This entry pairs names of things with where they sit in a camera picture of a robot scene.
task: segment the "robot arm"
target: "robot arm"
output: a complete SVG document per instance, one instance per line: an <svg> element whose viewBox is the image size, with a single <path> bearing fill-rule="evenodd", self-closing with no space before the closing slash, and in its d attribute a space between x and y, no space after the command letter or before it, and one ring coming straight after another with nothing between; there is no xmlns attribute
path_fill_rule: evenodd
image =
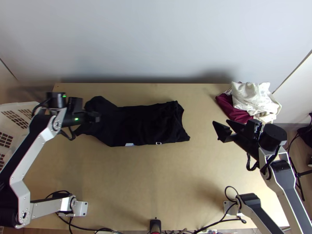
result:
<svg viewBox="0 0 312 234"><path fill-rule="evenodd" d="M61 133L64 126L97 122L99 115L82 110L82 99L65 93L48 93L47 109L38 111L29 125L29 133L0 173L0 225L21 228L35 219L58 212L59 216L85 216L88 203L77 201L70 193L54 193L51 198L30 200L23 178L44 144Z"/></svg>
<svg viewBox="0 0 312 234"><path fill-rule="evenodd" d="M266 185L277 194L294 233L312 233L311 221L295 190L296 181L288 154L282 147L287 141L285 130L274 124L263 127L261 122L254 119L246 125L231 120L227 120L227 123L235 134L232 134L228 126L213 122L218 140L223 143L234 141L257 161L256 166L260 169L261 176ZM255 194L237 195L236 202L237 205L233 206L230 214L242 212L253 220L263 234L283 233L261 208L260 199Z"/></svg>

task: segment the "maroon clothing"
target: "maroon clothing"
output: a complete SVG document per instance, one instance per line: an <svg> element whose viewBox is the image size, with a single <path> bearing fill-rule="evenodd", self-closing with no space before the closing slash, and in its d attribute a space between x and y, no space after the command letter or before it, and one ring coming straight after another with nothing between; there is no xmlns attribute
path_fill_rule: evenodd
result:
<svg viewBox="0 0 312 234"><path fill-rule="evenodd" d="M233 107L232 95L222 93L221 95L216 96L216 100L230 120L245 124L249 119L253 119L253 116L250 116L247 111Z"/></svg>

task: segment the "metal bracket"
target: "metal bracket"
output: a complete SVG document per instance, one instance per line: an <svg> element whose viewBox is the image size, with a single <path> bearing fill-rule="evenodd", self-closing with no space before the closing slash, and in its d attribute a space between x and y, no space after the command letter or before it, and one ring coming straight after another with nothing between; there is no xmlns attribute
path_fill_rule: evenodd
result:
<svg viewBox="0 0 312 234"><path fill-rule="evenodd" d="M223 210L224 213L230 208L231 205L234 203L231 201L223 201ZM233 216L244 216L244 214L238 209L238 205L233 206L227 213L227 215L233 215Z"/></svg>
<svg viewBox="0 0 312 234"><path fill-rule="evenodd" d="M71 200L71 208L72 213L69 214L58 213L58 216L66 216L66 217L86 216L88 210L88 203L84 201L77 201L76 198L73 198Z"/></svg>

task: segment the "white laundry basket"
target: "white laundry basket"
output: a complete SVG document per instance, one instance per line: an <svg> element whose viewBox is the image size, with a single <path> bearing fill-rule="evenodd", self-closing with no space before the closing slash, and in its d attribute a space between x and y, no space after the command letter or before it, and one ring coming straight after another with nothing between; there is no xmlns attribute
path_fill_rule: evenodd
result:
<svg viewBox="0 0 312 234"><path fill-rule="evenodd" d="M0 105L0 172L28 134L36 101Z"/></svg>

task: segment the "tan tabletop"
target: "tan tabletop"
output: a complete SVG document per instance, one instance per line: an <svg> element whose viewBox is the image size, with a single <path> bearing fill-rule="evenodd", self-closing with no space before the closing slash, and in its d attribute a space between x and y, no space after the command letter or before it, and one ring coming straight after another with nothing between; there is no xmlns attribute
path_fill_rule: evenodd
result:
<svg viewBox="0 0 312 234"><path fill-rule="evenodd" d="M148 230L157 217L163 230L199 229L223 216L224 189L255 193L279 226L287 226L277 196L259 170L246 170L246 153L235 143L217 140L212 121L227 117L215 96L228 84L57 83L55 92L83 98L103 96L117 106L151 105L177 100L184 108L188 142L132 147L108 147L92 136L69 141L61 135L47 142L25 182L32 200L68 190L89 202L86 217L73 224L115 230ZM246 218L216 229L254 228ZM28 227L67 229L55 214L32 220Z"/></svg>

